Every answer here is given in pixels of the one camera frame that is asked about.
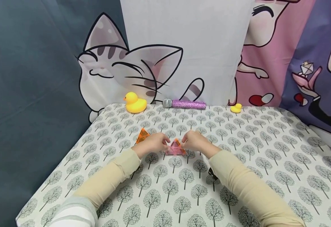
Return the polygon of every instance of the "striped sleeve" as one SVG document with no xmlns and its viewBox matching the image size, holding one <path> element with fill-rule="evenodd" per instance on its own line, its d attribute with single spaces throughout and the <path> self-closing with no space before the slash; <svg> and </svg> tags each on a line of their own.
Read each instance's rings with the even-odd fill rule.
<svg viewBox="0 0 331 227">
<path fill-rule="evenodd" d="M 87 198 L 72 196 L 61 205 L 49 227 L 95 227 L 97 220 L 96 209 Z"/>
</svg>

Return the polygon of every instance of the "cat ear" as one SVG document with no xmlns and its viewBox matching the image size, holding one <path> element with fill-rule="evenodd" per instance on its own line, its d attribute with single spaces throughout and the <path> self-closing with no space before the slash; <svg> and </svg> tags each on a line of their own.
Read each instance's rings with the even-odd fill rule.
<svg viewBox="0 0 331 227">
<path fill-rule="evenodd" d="M 128 49 L 118 27 L 106 14 L 101 14 L 92 26 L 84 51 L 100 45 L 116 45 Z"/>
<path fill-rule="evenodd" d="M 183 55 L 183 49 L 177 46 L 152 45 L 140 48 L 141 59 L 152 70 L 159 83 L 166 83 L 178 68 Z"/>
</svg>

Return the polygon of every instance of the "large rubber duck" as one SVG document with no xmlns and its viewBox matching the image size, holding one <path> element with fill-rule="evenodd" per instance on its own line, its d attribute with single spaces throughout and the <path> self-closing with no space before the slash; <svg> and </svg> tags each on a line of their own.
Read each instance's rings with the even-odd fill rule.
<svg viewBox="0 0 331 227">
<path fill-rule="evenodd" d="M 147 101 L 145 99 L 138 98 L 134 92 L 127 93 L 123 100 L 126 102 L 126 110 L 131 113 L 140 113 L 147 107 Z"/>
<path fill-rule="evenodd" d="M 231 112 L 233 113 L 240 113 L 241 112 L 242 105 L 240 103 L 237 103 L 233 107 L 230 107 Z"/>
</svg>

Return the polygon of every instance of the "beige sleeve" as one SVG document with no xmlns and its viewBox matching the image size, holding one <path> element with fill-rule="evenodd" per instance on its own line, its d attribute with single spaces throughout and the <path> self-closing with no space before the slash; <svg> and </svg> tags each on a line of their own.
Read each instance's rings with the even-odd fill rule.
<svg viewBox="0 0 331 227">
<path fill-rule="evenodd" d="M 132 149 L 127 149 L 84 182 L 73 195 L 89 199 L 97 210 L 116 187 L 129 178 L 140 164 L 141 160 L 137 154 Z"/>
<path fill-rule="evenodd" d="M 305 227 L 288 204 L 232 153 L 220 151 L 209 162 L 221 184 L 251 210 L 261 226 Z"/>
</svg>

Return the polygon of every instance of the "microphone head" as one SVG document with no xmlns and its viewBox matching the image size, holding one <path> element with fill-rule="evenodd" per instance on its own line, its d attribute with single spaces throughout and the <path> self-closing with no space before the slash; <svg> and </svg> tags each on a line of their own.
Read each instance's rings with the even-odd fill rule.
<svg viewBox="0 0 331 227">
<path fill-rule="evenodd" d="M 172 100 L 170 98 L 166 98 L 163 100 L 163 107 L 164 108 L 171 108 L 172 107 Z"/>
</svg>

